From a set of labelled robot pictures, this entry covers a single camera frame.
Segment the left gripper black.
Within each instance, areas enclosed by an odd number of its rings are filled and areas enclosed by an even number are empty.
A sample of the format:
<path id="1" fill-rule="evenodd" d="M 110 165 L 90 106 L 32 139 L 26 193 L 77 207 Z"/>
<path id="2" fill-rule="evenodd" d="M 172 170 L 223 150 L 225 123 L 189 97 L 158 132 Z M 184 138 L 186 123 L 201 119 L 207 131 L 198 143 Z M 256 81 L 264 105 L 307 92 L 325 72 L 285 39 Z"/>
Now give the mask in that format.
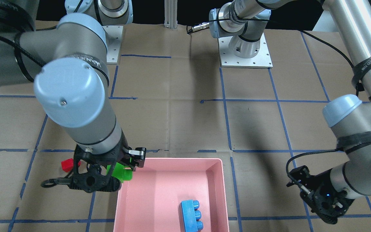
<path id="1" fill-rule="evenodd" d="M 354 202 L 346 198 L 345 190 L 336 191 L 330 179 L 330 171 L 311 175 L 309 171 L 301 172 L 301 182 L 309 193 L 301 191 L 301 198 L 325 223 L 334 225 L 338 218 L 344 216 Z"/>

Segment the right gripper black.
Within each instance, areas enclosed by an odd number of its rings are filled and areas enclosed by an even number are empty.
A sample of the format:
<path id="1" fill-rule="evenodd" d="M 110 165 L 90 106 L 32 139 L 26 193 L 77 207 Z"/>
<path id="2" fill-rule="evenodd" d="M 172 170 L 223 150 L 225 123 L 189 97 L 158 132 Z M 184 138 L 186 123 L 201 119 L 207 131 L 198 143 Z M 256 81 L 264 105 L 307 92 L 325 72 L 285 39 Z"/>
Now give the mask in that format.
<path id="1" fill-rule="evenodd" d="M 67 185 L 70 189 L 82 190 L 87 193 L 94 191 L 113 192 L 121 189 L 122 183 L 111 176 L 118 162 L 132 171 L 143 168 L 146 159 L 146 148 L 131 149 L 125 135 L 110 151 L 103 154 L 93 154 L 76 146 L 74 151 L 74 167 L 69 178 L 51 178 L 41 182 L 41 187 L 52 188 L 57 185 Z"/>

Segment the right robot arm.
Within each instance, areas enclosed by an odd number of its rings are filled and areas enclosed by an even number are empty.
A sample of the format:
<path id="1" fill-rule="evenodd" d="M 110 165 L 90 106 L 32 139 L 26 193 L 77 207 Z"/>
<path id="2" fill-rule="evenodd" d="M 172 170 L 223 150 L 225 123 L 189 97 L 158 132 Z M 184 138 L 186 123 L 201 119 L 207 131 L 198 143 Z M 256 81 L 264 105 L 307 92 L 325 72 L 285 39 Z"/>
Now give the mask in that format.
<path id="1" fill-rule="evenodd" d="M 133 21 L 130 0 L 67 0 L 55 28 L 37 30 L 38 0 L 0 0 L 0 87 L 33 83 L 47 116 L 77 143 L 72 170 L 44 181 L 43 188 L 118 191 L 116 163 L 135 171 L 144 147 L 132 149 L 115 116 L 107 91 L 110 34 L 106 26 Z"/>

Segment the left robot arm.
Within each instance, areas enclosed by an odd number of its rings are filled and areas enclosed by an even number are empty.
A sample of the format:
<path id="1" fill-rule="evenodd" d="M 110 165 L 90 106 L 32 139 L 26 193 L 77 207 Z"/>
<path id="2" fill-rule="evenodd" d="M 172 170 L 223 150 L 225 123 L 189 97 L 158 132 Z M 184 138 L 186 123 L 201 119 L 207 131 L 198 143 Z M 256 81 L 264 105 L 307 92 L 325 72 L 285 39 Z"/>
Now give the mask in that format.
<path id="1" fill-rule="evenodd" d="M 231 169 L 231 232 L 371 232 L 371 196 L 356 199 L 337 225 L 324 223 L 286 187 L 289 158 L 333 149 L 321 111 L 354 94 L 349 63 L 295 26 L 266 30 L 273 68 L 219 69 Z"/>

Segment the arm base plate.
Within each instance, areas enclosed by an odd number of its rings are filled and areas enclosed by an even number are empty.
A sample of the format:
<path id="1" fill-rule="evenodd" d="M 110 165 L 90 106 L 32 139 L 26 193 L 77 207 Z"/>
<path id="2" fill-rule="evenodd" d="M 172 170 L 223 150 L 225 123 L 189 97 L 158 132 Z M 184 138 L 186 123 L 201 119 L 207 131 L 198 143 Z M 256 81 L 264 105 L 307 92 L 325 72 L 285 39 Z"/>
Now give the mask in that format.
<path id="1" fill-rule="evenodd" d="M 265 35 L 256 42 L 238 36 L 218 38 L 221 66 L 224 68 L 271 69 L 273 67 Z"/>
<path id="2" fill-rule="evenodd" d="M 103 29 L 108 46 L 107 64 L 117 65 L 119 63 L 124 27 L 122 25 L 105 25 Z"/>

